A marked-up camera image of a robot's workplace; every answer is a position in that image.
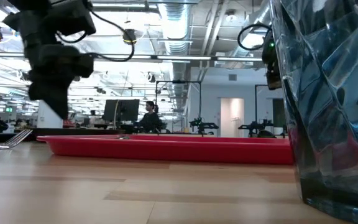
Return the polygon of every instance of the wall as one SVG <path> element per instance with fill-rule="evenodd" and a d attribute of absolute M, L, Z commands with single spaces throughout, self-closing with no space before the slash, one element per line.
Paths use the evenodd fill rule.
<path fill-rule="evenodd" d="M 63 120 L 44 100 L 39 101 L 37 128 L 63 128 Z"/>
<path fill-rule="evenodd" d="M 188 120 L 191 121 L 197 117 L 198 107 L 194 106 L 198 100 L 197 94 L 190 92 L 191 106 L 188 111 Z M 244 99 L 244 119 L 243 124 L 250 124 L 255 121 L 255 86 L 219 86 L 219 85 L 203 85 L 201 100 L 201 117 L 206 122 L 214 122 L 219 124 L 221 100 L 220 98 L 243 98 Z M 257 89 L 257 114 L 258 119 L 267 117 L 273 119 L 273 98 L 282 98 L 283 90 L 277 89 L 270 91 L 266 86 Z M 244 130 L 244 136 L 248 135 L 248 131 Z"/>
<path fill-rule="evenodd" d="M 181 129 L 181 121 L 180 120 L 163 120 L 162 122 L 167 124 L 167 129 L 170 130 L 171 132 L 174 131 L 183 131 Z"/>
<path fill-rule="evenodd" d="M 7 120 L 9 120 L 9 119 L 12 119 L 12 120 L 16 120 L 17 119 L 17 108 L 15 107 L 15 106 L 12 106 L 12 107 L 10 107 L 10 108 L 12 108 L 12 112 L 6 112 L 5 110 L 5 108 L 4 108 L 4 111 L 5 112 L 0 112 L 0 118 L 1 118 L 1 120 L 3 120 L 3 121 L 7 121 Z"/>

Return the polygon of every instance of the white wall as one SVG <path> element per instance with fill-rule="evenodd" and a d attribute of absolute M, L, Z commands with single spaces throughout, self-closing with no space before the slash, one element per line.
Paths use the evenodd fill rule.
<path fill-rule="evenodd" d="M 37 128 L 63 128 L 63 120 L 44 100 L 39 102 Z"/>
<path fill-rule="evenodd" d="M 197 117 L 198 114 L 198 95 L 190 93 L 191 106 L 188 112 L 188 120 L 191 121 Z M 243 124 L 250 124 L 255 121 L 255 86 L 219 86 L 219 85 L 203 85 L 202 86 L 202 105 L 201 117 L 206 122 L 214 122 L 219 124 L 221 112 L 220 98 L 243 98 L 244 99 L 244 119 Z M 270 91 L 266 86 L 258 87 L 257 89 L 257 114 L 258 119 L 263 119 L 267 116 L 268 119 L 273 119 L 273 103 L 272 99 L 283 98 L 283 90 L 277 89 Z M 248 135 L 248 131 L 244 130 L 244 136 Z"/>
<path fill-rule="evenodd" d="M 191 68 L 191 79 L 197 80 L 200 68 Z M 237 75 L 237 81 L 229 81 L 229 74 Z M 266 69 L 226 69 L 226 68 L 208 68 L 203 80 L 203 85 L 227 85 L 244 86 L 255 84 L 266 84 Z"/>
<path fill-rule="evenodd" d="M 15 106 L 10 107 L 12 108 L 12 112 L 0 112 L 0 118 L 3 121 L 7 121 L 9 119 L 16 120 L 17 119 L 17 108 Z"/>

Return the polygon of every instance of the wooden table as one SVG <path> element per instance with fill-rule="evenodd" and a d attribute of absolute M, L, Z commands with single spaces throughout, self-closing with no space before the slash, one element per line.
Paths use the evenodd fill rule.
<path fill-rule="evenodd" d="M 0 151 L 0 224 L 343 223 L 301 203 L 293 168 Z"/>

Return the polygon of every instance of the ceiling pipe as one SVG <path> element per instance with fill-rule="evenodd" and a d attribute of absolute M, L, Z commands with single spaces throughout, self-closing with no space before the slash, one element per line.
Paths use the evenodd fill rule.
<path fill-rule="evenodd" d="M 94 4 L 95 12 L 144 12 L 160 14 L 157 5 L 149 5 L 147 1 L 144 4 Z"/>
<path fill-rule="evenodd" d="M 211 17 L 209 18 L 209 22 L 206 27 L 204 42 L 203 42 L 203 46 L 201 48 L 201 53 L 200 53 L 201 56 L 203 56 L 205 53 L 206 46 L 207 46 L 208 40 L 209 40 L 209 36 L 211 35 L 212 26 L 214 25 L 216 12 L 218 11 L 218 5 L 219 5 L 219 0 L 214 0 L 212 8 L 211 8 Z"/>
<path fill-rule="evenodd" d="M 190 26 L 191 5 L 189 4 L 158 4 L 160 15 L 163 19 L 162 32 L 165 39 L 188 39 Z M 188 55 L 190 43 L 165 42 L 168 55 Z M 189 80 L 189 66 L 185 63 L 172 63 L 173 80 Z M 176 97 L 176 107 L 183 109 L 186 99 L 183 99 L 183 90 L 187 85 L 172 85 Z"/>
<path fill-rule="evenodd" d="M 212 49 L 214 47 L 216 37 L 218 36 L 219 30 L 220 30 L 221 25 L 222 25 L 223 17 L 226 15 L 225 13 L 226 13 L 226 9 L 227 9 L 228 4 L 229 4 L 229 0 L 223 0 L 221 13 L 220 13 L 220 15 L 218 17 L 218 21 L 216 22 L 215 29 L 214 29 L 214 32 L 212 34 L 211 42 L 209 43 L 208 51 L 207 51 L 206 55 L 211 55 L 211 53 L 212 53 Z"/>

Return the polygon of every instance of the person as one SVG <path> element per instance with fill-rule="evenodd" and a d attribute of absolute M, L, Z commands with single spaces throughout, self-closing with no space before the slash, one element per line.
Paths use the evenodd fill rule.
<path fill-rule="evenodd" d="M 146 111 L 140 125 L 145 129 L 146 132 L 156 132 L 161 129 L 161 120 L 158 117 L 158 106 L 153 101 L 146 102 Z"/>
<path fill-rule="evenodd" d="M 97 116 L 96 116 L 96 111 L 95 110 L 91 110 L 91 116 L 89 116 L 89 124 L 90 125 L 94 125 L 96 124 L 96 120 L 97 120 Z"/>

